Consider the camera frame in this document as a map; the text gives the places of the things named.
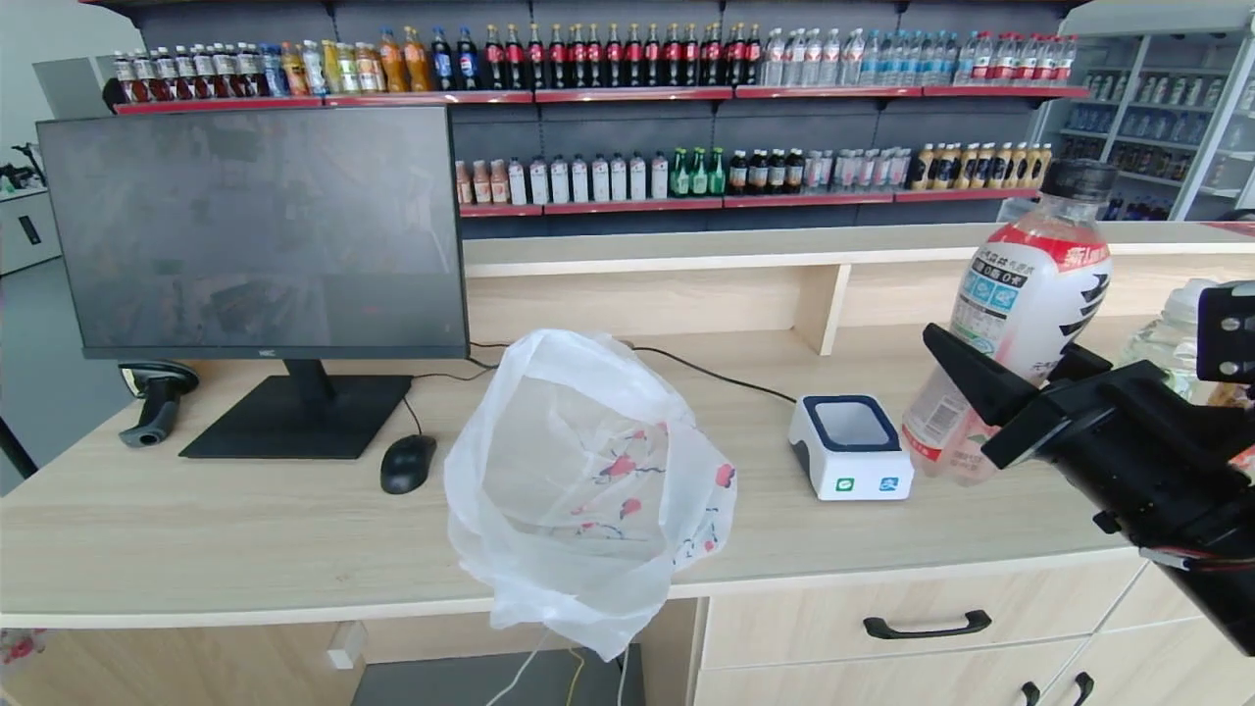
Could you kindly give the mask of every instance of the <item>computer mouse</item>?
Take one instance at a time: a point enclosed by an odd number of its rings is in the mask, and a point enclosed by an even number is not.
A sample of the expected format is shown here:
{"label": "computer mouse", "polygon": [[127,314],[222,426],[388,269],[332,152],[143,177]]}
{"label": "computer mouse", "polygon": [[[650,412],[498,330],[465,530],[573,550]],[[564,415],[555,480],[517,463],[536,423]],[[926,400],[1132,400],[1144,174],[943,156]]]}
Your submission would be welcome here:
{"label": "computer mouse", "polygon": [[427,474],[435,458],[435,439],[407,436],[398,439],[384,453],[379,469],[379,485],[384,493],[404,495],[427,483]]}

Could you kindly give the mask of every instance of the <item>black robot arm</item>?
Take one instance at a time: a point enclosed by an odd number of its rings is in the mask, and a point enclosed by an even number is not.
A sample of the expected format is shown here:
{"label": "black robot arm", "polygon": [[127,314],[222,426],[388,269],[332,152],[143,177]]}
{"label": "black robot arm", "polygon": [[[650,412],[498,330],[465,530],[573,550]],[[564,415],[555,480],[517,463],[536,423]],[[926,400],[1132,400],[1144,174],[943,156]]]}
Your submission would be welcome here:
{"label": "black robot arm", "polygon": [[[1255,281],[1204,292],[1199,379],[1255,384]],[[985,424],[999,469],[1040,459],[1099,508],[1094,523],[1155,561],[1255,656],[1255,489],[1229,464],[1255,445],[1255,414],[1202,408],[1148,362],[1112,370],[1069,344],[1038,390],[941,326],[924,344]]]}

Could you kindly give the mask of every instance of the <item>computer monitor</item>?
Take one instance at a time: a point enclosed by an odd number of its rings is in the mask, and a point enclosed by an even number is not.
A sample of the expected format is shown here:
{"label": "computer monitor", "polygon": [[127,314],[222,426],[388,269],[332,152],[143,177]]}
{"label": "computer monitor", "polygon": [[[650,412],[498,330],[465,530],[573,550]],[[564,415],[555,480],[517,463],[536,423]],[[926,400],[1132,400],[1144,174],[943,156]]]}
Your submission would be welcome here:
{"label": "computer monitor", "polygon": [[466,359],[443,107],[38,125],[88,359],[275,359],[190,458],[355,459],[410,376],[323,359]]}

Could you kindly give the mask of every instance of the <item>checkout counter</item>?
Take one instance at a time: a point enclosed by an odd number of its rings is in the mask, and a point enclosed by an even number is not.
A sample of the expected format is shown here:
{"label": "checkout counter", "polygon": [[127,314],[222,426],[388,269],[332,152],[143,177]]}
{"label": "checkout counter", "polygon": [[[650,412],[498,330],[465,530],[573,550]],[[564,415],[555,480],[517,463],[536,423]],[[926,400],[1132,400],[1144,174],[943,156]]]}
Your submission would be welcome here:
{"label": "checkout counter", "polygon": [[[949,317],[963,261],[993,228],[468,241],[471,336],[607,330],[791,395],[872,394],[900,420],[932,367],[920,330]],[[1116,277],[1081,341],[1108,357],[1186,278],[1255,276],[1249,234],[1180,222],[1102,232]],[[788,405],[648,356],[740,480],[727,548],[679,573],[638,637],[650,706],[1071,706],[1088,692],[1091,706],[1242,706],[1255,695],[1251,662],[1101,533],[1049,468],[971,489],[919,478],[904,503],[820,503],[786,441]],[[488,627],[492,594],[447,539],[442,458],[419,490],[379,490],[384,450],[414,434],[404,408],[356,461],[188,461],[178,450],[281,369],[198,371],[167,444],[124,448],[125,410],[0,502],[0,624],[49,630],[46,650],[6,672],[11,703],[348,706],[368,663],[536,645],[542,627]],[[486,387],[428,379],[408,400],[443,453]],[[978,609],[985,628],[910,635]],[[905,635],[873,638],[868,617]],[[545,650],[566,646],[551,636]]]}

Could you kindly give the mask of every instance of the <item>white wall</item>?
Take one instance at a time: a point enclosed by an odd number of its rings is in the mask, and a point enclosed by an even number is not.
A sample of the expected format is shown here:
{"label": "white wall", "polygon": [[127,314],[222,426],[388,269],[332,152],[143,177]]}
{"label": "white wall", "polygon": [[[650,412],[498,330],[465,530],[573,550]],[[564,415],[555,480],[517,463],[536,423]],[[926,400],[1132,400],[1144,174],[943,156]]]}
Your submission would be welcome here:
{"label": "white wall", "polygon": [[143,46],[131,20],[77,0],[0,0],[0,162],[10,144],[35,142],[35,120],[53,117],[35,61],[129,51]]}

